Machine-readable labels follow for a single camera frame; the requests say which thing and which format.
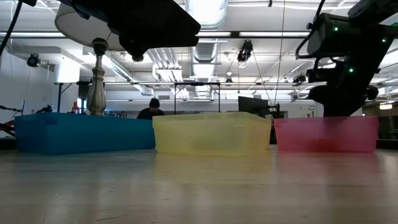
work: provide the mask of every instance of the ceiling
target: ceiling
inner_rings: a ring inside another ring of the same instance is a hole
[[[54,19],[59,7],[57,1],[42,1],[44,4],[38,2],[37,7],[33,8],[24,5],[19,16],[18,22],[14,31],[22,32],[50,32],[57,31],[54,26]],[[178,4],[183,4],[183,0],[176,0]],[[229,0],[228,12],[224,30],[238,30],[238,31],[305,31],[305,26],[308,22],[312,22],[315,15],[316,7],[320,0],[293,0],[286,1],[286,6],[300,6],[307,7],[303,9],[291,9],[281,7],[284,2],[274,0],[274,6],[267,7],[268,1],[246,1],[246,0]],[[333,6],[352,6],[358,1],[350,0],[328,0],[324,7]],[[7,30],[10,20],[12,8],[15,9],[16,4],[13,1],[0,0],[0,31]],[[328,10],[334,14],[346,15],[348,9]],[[395,15],[386,21],[387,24],[392,24],[398,21]],[[215,75],[213,81],[219,80],[223,82],[226,78],[226,72],[232,72],[234,82],[255,82],[260,80],[262,75],[264,81],[268,82],[292,82],[293,77],[299,72],[305,73],[308,68],[313,66],[313,62],[296,60],[294,51],[301,39],[251,39],[254,46],[254,55],[248,60],[245,68],[238,68],[236,60],[236,52],[243,44],[243,39],[228,39],[227,43],[220,44],[216,62],[219,63],[215,67]],[[85,61],[83,55],[83,46],[68,39],[14,39],[12,47],[27,48],[27,47],[58,47],[68,52],[74,57]],[[381,67],[393,65],[398,62],[398,40],[396,40],[392,47],[390,55],[383,61]],[[306,46],[303,47],[302,52],[305,53]],[[192,64],[190,48],[175,48],[178,62],[182,66],[182,75],[184,78],[192,76]],[[154,82],[156,81],[152,76],[153,63],[146,56],[144,62],[134,63],[125,52],[112,52],[112,60],[117,61],[131,75],[140,82]],[[87,68],[93,66],[91,63],[85,63]],[[116,75],[106,70],[108,80],[117,80]],[[91,72],[89,70],[82,70],[81,76],[89,77]],[[375,76],[374,82],[394,81],[394,77],[398,78],[398,66],[393,67],[386,73],[381,73]]]

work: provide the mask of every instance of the ventilation pipe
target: ventilation pipe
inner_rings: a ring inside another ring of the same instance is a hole
[[[221,30],[226,20],[228,0],[185,0],[185,10],[200,23],[202,30]],[[193,65],[192,70],[197,78],[210,78],[214,74],[214,63],[217,58],[218,44],[199,43],[192,48],[193,63],[205,63],[203,65]],[[199,97],[206,97],[209,93],[208,86],[198,86],[195,88]]]

